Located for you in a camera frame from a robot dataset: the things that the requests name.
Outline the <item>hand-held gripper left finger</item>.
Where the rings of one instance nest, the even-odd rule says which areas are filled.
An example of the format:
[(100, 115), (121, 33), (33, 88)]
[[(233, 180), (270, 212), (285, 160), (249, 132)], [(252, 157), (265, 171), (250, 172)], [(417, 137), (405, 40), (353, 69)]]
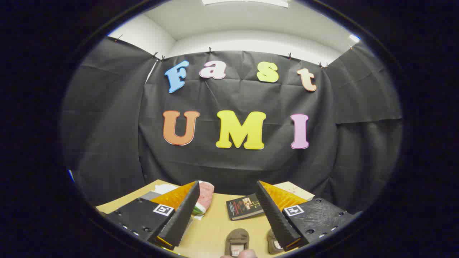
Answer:
[(136, 198), (105, 218), (143, 241), (174, 250), (183, 238), (199, 196), (199, 182), (193, 181), (151, 200)]

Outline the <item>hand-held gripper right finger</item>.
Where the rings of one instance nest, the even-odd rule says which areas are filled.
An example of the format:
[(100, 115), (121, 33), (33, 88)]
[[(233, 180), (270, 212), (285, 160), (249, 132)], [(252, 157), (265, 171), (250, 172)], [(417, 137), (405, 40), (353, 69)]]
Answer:
[(274, 236), (285, 251), (333, 235), (355, 219), (355, 214), (324, 198), (305, 201), (261, 180), (257, 181), (256, 195)]

